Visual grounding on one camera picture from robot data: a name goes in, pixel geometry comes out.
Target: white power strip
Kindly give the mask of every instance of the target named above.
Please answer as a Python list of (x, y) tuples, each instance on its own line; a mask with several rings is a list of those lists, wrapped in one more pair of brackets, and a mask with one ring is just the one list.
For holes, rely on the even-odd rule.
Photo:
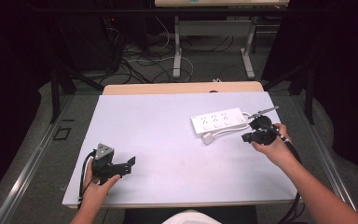
[(222, 110), (191, 117), (197, 137), (206, 133), (218, 133), (227, 129), (246, 127), (248, 119), (239, 108)]

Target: hand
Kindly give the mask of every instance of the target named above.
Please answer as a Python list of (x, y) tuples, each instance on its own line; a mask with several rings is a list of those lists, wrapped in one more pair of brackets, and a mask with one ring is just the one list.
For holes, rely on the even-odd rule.
[(87, 164), (83, 181), (83, 202), (72, 223), (92, 223), (98, 214), (109, 190), (118, 182), (120, 175), (114, 175), (103, 185), (98, 185), (98, 178), (92, 176), (92, 159)]
[[(280, 134), (283, 134), (283, 136), (292, 142), (287, 134), (286, 125), (279, 123), (274, 125), (279, 129)], [(283, 165), (289, 164), (290, 161), (296, 161), (295, 156), (279, 136), (268, 146), (260, 145), (255, 141), (251, 144), (257, 151), (265, 154), (270, 161), (281, 168)]]

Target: black backdrop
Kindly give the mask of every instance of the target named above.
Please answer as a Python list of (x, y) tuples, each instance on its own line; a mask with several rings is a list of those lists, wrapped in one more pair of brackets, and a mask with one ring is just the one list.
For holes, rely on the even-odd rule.
[(20, 4), (0, 0), (0, 181), (12, 163), (49, 81), (40, 43)]
[[(291, 0), (290, 8), (324, 8), (332, 0)], [(274, 80), (302, 63), (321, 31), (327, 39), (316, 60), (315, 98), (334, 125), (335, 152), (358, 165), (358, 1), (336, 1), (340, 14), (326, 18), (284, 18), (262, 78)], [(291, 80), (298, 81), (298, 76)]]

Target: person's left hand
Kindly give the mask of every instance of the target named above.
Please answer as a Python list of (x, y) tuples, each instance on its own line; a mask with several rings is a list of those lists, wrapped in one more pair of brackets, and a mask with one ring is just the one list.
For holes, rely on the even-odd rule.
[(83, 181), (83, 202), (72, 223), (88, 223), (98, 214), (109, 190), (118, 182), (120, 175), (114, 175), (103, 185), (98, 185), (99, 178), (92, 176), (92, 159), (87, 164), (87, 171)]

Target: desk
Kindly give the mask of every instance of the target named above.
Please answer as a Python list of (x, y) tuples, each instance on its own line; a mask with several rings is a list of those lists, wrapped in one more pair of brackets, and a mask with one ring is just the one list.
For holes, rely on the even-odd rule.
[[(76, 207), (81, 166), (99, 143), (115, 149), (113, 163), (136, 156), (105, 207), (178, 207), (288, 202), (296, 188), (263, 154), (226, 134), (205, 146), (190, 117), (239, 107), (272, 107), (258, 82), (116, 85), (100, 96), (62, 204)], [(268, 112), (279, 122), (275, 111)]]
[[(255, 7), (255, 6), (284, 6), (289, 0), (156, 0), (157, 7)], [(257, 17), (250, 21), (180, 21), (175, 17), (175, 59), (173, 63), (174, 78), (180, 76), (182, 49), (181, 35), (238, 35), (247, 36), (246, 46), (241, 49), (241, 57), (246, 76), (255, 78), (249, 50), (255, 35)]]

